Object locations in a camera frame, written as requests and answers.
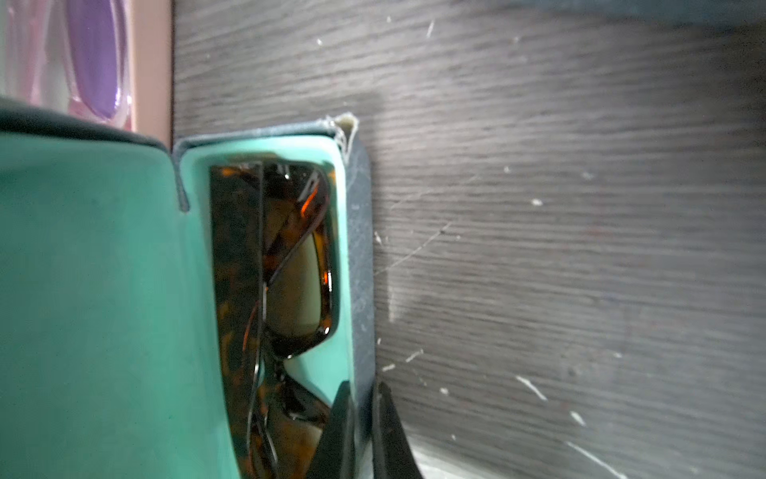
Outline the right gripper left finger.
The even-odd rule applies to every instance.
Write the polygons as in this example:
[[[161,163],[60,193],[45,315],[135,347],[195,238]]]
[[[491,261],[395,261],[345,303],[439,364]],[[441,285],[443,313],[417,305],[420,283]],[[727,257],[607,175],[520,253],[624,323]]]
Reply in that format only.
[[[306,479],[353,479],[356,474],[355,406],[351,386],[344,381],[338,387]]]

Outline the grey case black sunglasses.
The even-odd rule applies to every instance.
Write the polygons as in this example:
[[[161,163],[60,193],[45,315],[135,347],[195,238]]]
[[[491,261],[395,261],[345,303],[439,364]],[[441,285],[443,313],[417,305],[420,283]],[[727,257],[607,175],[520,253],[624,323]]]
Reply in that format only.
[[[372,474],[370,168],[350,113],[158,141],[1,103],[1,474]]]

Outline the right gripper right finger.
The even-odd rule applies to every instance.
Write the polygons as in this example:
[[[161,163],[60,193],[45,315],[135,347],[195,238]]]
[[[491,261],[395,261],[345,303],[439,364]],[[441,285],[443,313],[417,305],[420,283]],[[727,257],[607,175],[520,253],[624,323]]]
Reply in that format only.
[[[378,381],[373,389],[371,433],[375,479],[423,479],[392,391],[383,381]]]

